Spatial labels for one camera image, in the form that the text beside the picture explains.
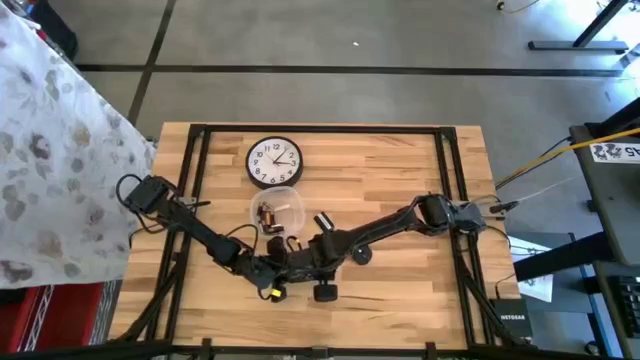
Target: table leg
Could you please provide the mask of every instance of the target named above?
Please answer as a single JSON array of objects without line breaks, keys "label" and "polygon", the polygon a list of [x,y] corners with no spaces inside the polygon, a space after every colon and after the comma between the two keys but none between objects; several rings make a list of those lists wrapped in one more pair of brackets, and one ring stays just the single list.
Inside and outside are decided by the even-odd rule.
[{"label": "table leg", "polygon": [[615,51],[624,54],[629,47],[624,41],[591,42],[602,28],[627,4],[629,0],[611,0],[604,10],[587,26],[576,41],[529,41],[530,50],[582,50]]},{"label": "table leg", "polygon": [[589,129],[591,136],[599,138],[623,131],[638,119],[640,119],[640,98],[633,100],[601,123],[586,123],[584,125]]},{"label": "table leg", "polygon": [[603,232],[576,242],[530,256],[513,264],[518,281],[529,280],[559,270],[588,264],[596,260],[612,260],[613,252]]}]

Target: black clock frame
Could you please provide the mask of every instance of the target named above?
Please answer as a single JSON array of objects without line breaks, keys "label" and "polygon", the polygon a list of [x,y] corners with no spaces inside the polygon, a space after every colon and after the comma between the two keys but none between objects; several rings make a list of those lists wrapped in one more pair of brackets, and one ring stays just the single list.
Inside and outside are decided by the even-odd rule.
[{"label": "black clock frame", "polygon": [[[298,151],[298,154],[300,155],[300,167],[298,167],[298,170],[296,170],[296,172],[289,178],[289,180],[285,182],[275,183],[275,184],[268,184],[268,183],[262,182],[256,179],[251,173],[251,170],[249,169],[249,155],[251,154],[253,149],[255,149],[256,146],[258,146],[260,143],[264,142],[265,140],[270,140],[270,139],[280,139],[280,140],[288,141],[291,145],[293,145],[294,148],[296,148],[296,150]],[[286,138],[284,136],[267,136],[265,138],[262,138],[256,141],[255,144],[251,145],[244,159],[244,168],[247,171],[247,175],[249,175],[249,180],[251,180],[253,185],[257,186],[262,190],[269,189],[276,186],[293,186],[298,182],[298,180],[300,180],[300,177],[302,177],[302,170],[304,169],[304,159],[303,159],[302,151],[300,150],[300,147],[293,140]]]}]

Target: yellow cable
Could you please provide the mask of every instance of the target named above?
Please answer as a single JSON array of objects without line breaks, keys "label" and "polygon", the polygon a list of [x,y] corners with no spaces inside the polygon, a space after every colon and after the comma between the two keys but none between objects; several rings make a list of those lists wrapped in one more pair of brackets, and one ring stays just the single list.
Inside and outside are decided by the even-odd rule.
[{"label": "yellow cable", "polygon": [[570,151],[570,150],[575,150],[575,149],[579,149],[579,148],[583,148],[585,146],[589,146],[591,144],[595,144],[595,143],[599,143],[599,142],[605,142],[605,141],[611,141],[611,140],[615,140],[621,137],[625,137],[625,136],[630,136],[630,135],[634,135],[634,134],[638,134],[640,133],[640,128],[637,129],[633,129],[633,130],[627,130],[627,131],[622,131],[613,135],[608,135],[608,136],[603,136],[601,138],[597,138],[597,139],[593,139],[593,140],[589,140],[589,141],[584,141],[581,143],[577,143],[577,144],[573,144],[570,146],[565,146],[561,149],[558,149],[556,151],[551,151],[548,154],[545,154],[543,156],[540,156],[539,158],[529,162],[527,165],[519,168],[518,170],[514,171],[511,175],[506,176],[504,178],[502,178],[500,181],[498,181],[498,186],[500,184],[502,184],[505,181],[508,181],[509,179],[511,179],[514,176],[518,176],[521,173],[531,169],[532,167],[544,162],[547,159],[551,159],[552,157],[556,156],[556,155],[560,155],[564,152]]}]

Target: gray concrete floor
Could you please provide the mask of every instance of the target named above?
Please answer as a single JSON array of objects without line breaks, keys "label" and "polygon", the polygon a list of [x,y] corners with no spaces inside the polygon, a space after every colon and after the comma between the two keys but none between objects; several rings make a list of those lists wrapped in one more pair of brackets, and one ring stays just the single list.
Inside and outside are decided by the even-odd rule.
[{"label": "gray concrete floor", "polygon": [[[165,2],[51,0],[77,32],[78,64],[145,63]],[[507,0],[509,9],[524,0]],[[572,40],[596,16],[595,0],[542,0],[509,15],[492,0],[177,0],[158,64],[349,65],[515,69],[623,69],[613,53],[530,52],[529,40]],[[596,40],[634,46],[640,14],[624,10]],[[606,119],[640,96],[640,61],[620,78],[347,74],[154,73],[136,126],[157,136],[165,121],[471,124],[483,127],[495,178],[535,158],[568,127]],[[86,73],[124,115],[140,73]],[[510,213],[510,231],[600,228],[578,164],[566,154],[504,187],[517,199],[559,188]],[[582,350],[592,336],[573,316],[546,316],[541,346]]]}]

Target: wall clock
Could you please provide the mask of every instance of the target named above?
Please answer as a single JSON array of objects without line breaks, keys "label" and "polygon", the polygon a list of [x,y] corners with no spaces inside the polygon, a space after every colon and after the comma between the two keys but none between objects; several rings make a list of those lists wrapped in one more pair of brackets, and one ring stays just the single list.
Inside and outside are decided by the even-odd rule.
[{"label": "wall clock", "polygon": [[249,179],[260,189],[293,186],[302,175],[302,152],[290,139],[269,136],[249,149],[245,165]]}]

